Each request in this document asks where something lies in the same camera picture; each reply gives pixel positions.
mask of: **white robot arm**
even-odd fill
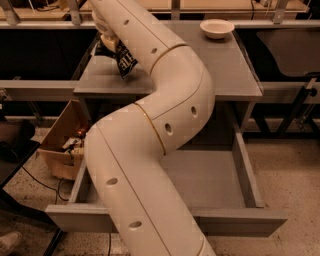
[[[154,82],[154,93],[99,120],[85,160],[131,255],[215,255],[160,161],[195,136],[212,79],[186,43],[135,0],[90,0]]]

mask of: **white bowl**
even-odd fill
[[[200,23],[200,28],[212,39],[223,39],[234,30],[234,25],[226,20],[212,19]]]

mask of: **black cable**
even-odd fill
[[[59,198],[60,198],[62,201],[68,201],[69,199],[62,198],[62,196],[60,195],[60,185],[61,185],[62,181],[65,181],[65,179],[62,178],[62,179],[60,179],[60,181],[59,181],[59,184],[58,184],[58,196],[59,196]]]
[[[49,9],[36,8],[36,10],[37,10],[38,12],[50,12],[50,11],[53,11],[53,10],[58,9],[58,8],[60,8],[59,5],[57,5],[57,6],[52,6],[52,8],[49,8]]]
[[[254,5],[253,5],[253,0],[250,0],[251,2],[251,11],[252,11],[252,15],[251,15],[251,20],[253,20],[253,17],[254,17]]]
[[[108,248],[108,256],[110,256],[111,253],[111,233],[109,233],[109,248]]]
[[[62,201],[68,201],[68,199],[65,199],[65,198],[63,198],[63,197],[60,196],[60,193],[59,193],[58,189],[49,187],[48,185],[46,185],[46,184],[42,183],[41,181],[37,180],[34,176],[32,176],[32,174],[31,174],[30,172],[27,171],[27,169],[26,169],[24,166],[22,166],[22,169],[23,169],[32,179],[34,179],[36,182],[38,182],[38,183],[41,184],[42,186],[44,186],[44,187],[46,187],[46,188],[48,188],[48,189],[51,189],[51,190],[53,190],[53,191],[56,192],[55,204],[57,204],[58,196],[59,196],[59,198],[60,198]]]

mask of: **gray drawer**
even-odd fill
[[[233,111],[228,104],[215,109],[203,131],[162,165],[205,234],[269,236],[287,214],[265,207]],[[85,161],[68,204],[46,212],[65,232],[117,232]]]

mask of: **cardboard box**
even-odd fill
[[[75,136],[79,128],[87,125],[87,118],[83,114],[79,101],[70,101],[38,149],[54,176],[69,180],[76,179],[83,154],[65,153],[62,146],[70,137]]]

